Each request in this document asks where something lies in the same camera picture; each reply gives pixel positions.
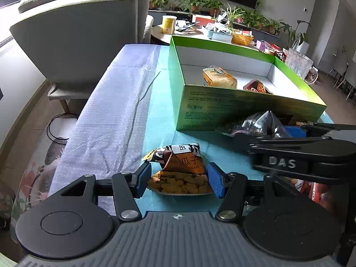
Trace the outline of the sachima cake pack orange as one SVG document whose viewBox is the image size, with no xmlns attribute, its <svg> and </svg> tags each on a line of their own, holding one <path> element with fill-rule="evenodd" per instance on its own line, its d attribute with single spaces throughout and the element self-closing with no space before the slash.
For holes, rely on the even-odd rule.
<svg viewBox="0 0 356 267">
<path fill-rule="evenodd" d="M 203 69 L 204 84 L 209 87 L 236 89 L 237 79 L 220 67 Z"/>
</svg>

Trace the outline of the clear glass pitcher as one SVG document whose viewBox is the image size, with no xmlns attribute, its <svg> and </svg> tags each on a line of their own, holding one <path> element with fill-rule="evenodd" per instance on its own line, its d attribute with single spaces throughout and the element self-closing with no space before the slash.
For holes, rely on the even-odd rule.
<svg viewBox="0 0 356 267">
<path fill-rule="evenodd" d="M 295 74 L 304 80 L 314 62 L 306 55 L 290 48 L 285 63 Z"/>
</svg>

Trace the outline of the grey dining chair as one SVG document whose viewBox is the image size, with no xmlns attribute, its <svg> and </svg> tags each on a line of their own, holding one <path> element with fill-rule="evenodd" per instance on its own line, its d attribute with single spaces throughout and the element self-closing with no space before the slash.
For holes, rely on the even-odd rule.
<svg viewBox="0 0 356 267">
<path fill-rule="evenodd" d="M 346 97 L 346 100 L 348 100 L 351 93 L 355 90 L 355 61 L 352 60 L 351 63 L 345 61 L 337 62 L 334 68 L 326 75 L 329 76 L 333 71 L 342 76 L 341 82 L 336 87 L 337 89 L 346 83 L 351 86 L 351 90 Z"/>
</svg>

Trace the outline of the sunflower seed snack bag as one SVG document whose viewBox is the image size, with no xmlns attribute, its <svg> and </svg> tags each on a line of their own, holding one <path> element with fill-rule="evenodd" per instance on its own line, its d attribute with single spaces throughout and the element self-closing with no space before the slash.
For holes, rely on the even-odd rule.
<svg viewBox="0 0 356 267">
<path fill-rule="evenodd" d="M 162 195 L 197 196 L 212 194 L 200 145 L 167 145 L 146 154 L 142 161 L 160 164 L 147 188 Z"/>
</svg>

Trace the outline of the yellow wicker basket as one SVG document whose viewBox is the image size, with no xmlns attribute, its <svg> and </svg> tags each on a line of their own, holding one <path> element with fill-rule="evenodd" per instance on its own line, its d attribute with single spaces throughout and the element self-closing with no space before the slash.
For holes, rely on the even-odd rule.
<svg viewBox="0 0 356 267">
<path fill-rule="evenodd" d="M 251 31 L 234 30 L 231 31 L 232 43 L 249 46 L 254 39 Z"/>
</svg>

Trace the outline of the orange book on table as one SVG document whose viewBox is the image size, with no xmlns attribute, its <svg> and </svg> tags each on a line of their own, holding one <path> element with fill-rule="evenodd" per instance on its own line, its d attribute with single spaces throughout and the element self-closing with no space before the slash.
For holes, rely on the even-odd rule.
<svg viewBox="0 0 356 267">
<path fill-rule="evenodd" d="M 203 16 L 194 16 L 194 18 L 192 18 L 192 21 L 196 23 L 196 26 L 206 26 L 207 24 L 215 23 L 213 19 L 206 18 Z"/>
</svg>

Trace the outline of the green cardboard box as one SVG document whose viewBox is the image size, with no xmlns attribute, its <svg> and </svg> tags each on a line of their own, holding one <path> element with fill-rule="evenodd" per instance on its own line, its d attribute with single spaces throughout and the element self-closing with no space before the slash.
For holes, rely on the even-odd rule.
<svg viewBox="0 0 356 267">
<path fill-rule="evenodd" d="M 209 86 L 207 68 L 224 70 L 234 88 Z M 172 36 L 168 56 L 176 129 L 214 130 L 272 111 L 284 123 L 317 122 L 324 101 L 273 55 L 213 40 Z"/>
</svg>

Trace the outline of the yellow canister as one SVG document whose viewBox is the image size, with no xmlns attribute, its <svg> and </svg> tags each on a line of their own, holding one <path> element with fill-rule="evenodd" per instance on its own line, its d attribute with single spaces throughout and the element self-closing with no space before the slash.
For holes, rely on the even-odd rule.
<svg viewBox="0 0 356 267">
<path fill-rule="evenodd" d="M 173 35 L 175 33 L 176 16 L 164 15 L 162 17 L 162 34 Z"/>
</svg>

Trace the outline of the silver foil snack pack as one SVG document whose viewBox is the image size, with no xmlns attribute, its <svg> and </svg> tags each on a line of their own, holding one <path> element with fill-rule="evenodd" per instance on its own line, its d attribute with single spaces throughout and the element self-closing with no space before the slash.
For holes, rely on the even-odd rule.
<svg viewBox="0 0 356 267">
<path fill-rule="evenodd" d="M 240 125 L 233 126 L 228 132 L 232 137 L 237 134 L 273 139 L 292 138 L 282 122 L 270 110 L 247 117 Z"/>
</svg>

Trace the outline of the round white coffee table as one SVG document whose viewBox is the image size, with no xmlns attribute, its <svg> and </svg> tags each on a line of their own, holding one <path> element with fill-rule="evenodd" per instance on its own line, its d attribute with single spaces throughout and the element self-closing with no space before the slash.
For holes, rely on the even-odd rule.
<svg viewBox="0 0 356 267">
<path fill-rule="evenodd" d="M 188 37 L 188 38 L 201 39 L 201 40 L 209 40 L 209 38 L 207 36 L 205 36 L 200 30 L 198 30 L 196 26 L 193 26 L 184 32 L 175 31 L 174 36 Z M 169 45 L 170 41 L 171 41 L 171 37 L 172 37 L 172 34 L 163 34 L 162 33 L 162 24 L 151 27 L 151 42 L 152 43 L 159 44 L 159 45 Z M 232 42 L 230 42 L 229 44 L 239 46 L 239 47 L 244 47 L 244 48 L 250 48 L 255 51 L 258 50 L 253 42 L 249 46 L 238 45 L 238 44 L 234 44 Z"/>
</svg>

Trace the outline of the blue table cloth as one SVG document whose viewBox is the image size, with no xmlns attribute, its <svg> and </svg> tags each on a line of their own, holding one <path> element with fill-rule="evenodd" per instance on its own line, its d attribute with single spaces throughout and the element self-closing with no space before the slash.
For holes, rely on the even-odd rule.
<svg viewBox="0 0 356 267">
<path fill-rule="evenodd" d="M 252 180 L 248 156 L 230 149 L 214 130 L 176 129 L 168 56 L 170 46 L 126 45 L 109 65 L 84 106 L 50 191 L 55 193 L 85 174 L 97 179 L 134 172 L 143 156 L 160 146 L 198 143 L 205 163 L 239 172 Z"/>
</svg>

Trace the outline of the light blue storage basket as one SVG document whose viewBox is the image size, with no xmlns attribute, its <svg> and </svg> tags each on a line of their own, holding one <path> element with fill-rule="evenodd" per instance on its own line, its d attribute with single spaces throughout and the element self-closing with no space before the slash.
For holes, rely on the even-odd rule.
<svg viewBox="0 0 356 267">
<path fill-rule="evenodd" d="M 207 37 L 210 40 L 216 40 L 219 42 L 224 42 L 224 43 L 232 42 L 232 35 L 221 31 L 218 32 L 218 31 L 208 30 Z"/>
</svg>

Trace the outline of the spider plant in pot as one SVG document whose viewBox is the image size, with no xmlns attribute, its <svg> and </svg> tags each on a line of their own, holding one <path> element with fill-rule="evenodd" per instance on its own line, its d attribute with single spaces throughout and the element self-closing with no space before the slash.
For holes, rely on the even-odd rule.
<svg viewBox="0 0 356 267">
<path fill-rule="evenodd" d="M 227 5 L 226 9 L 221 9 L 222 13 L 226 15 L 227 19 L 227 28 L 232 29 L 234 21 L 237 18 L 243 17 L 245 10 L 241 7 L 234 7 L 232 8 L 229 4 Z"/>
</svg>

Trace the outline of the tall leafy floor plant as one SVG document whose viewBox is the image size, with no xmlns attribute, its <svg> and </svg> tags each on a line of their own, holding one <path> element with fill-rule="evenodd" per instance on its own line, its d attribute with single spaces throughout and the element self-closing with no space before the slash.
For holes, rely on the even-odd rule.
<svg viewBox="0 0 356 267">
<path fill-rule="evenodd" d="M 297 26 L 293 28 L 291 25 L 285 23 L 283 20 L 279 22 L 281 26 L 278 30 L 282 30 L 283 32 L 288 34 L 288 44 L 287 49 L 295 49 L 295 47 L 300 46 L 303 42 L 307 41 L 307 33 L 306 32 L 299 32 L 298 28 L 301 24 L 307 24 L 308 26 L 312 27 L 312 25 L 304 20 L 297 20 Z"/>
</svg>

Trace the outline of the red spicy snack pouch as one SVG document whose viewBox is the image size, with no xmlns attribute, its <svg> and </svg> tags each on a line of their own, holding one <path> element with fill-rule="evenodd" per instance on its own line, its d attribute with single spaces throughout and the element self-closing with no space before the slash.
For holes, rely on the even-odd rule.
<svg viewBox="0 0 356 267">
<path fill-rule="evenodd" d="M 260 80 L 251 80 L 244 87 L 243 90 L 250 92 L 258 92 L 272 95 L 273 93 L 266 88 Z"/>
</svg>

